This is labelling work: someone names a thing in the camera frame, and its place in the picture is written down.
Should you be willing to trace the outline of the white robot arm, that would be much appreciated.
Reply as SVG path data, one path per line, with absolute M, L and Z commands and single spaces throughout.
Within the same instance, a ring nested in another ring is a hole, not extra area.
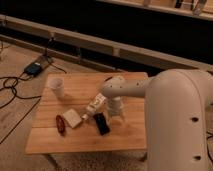
M 213 104 L 213 75 L 169 69 L 145 80 L 106 81 L 107 98 L 145 100 L 148 171 L 208 171 L 206 109 Z

